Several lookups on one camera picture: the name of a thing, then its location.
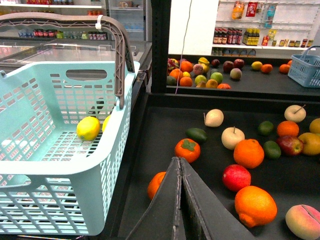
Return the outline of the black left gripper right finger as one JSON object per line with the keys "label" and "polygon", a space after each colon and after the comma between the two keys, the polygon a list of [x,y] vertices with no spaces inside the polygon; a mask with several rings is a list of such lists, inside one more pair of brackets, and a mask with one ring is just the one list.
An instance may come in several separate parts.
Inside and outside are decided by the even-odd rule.
{"label": "black left gripper right finger", "polygon": [[182,173],[182,219],[187,240],[254,240],[221,203],[198,173],[179,158]]}

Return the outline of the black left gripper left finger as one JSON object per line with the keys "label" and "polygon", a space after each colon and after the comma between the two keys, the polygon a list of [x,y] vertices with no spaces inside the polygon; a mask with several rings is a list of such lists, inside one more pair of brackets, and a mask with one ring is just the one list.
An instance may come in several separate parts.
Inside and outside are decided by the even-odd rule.
{"label": "black left gripper left finger", "polygon": [[166,174],[128,240],[185,240],[185,227],[181,210],[182,166],[173,157]]}

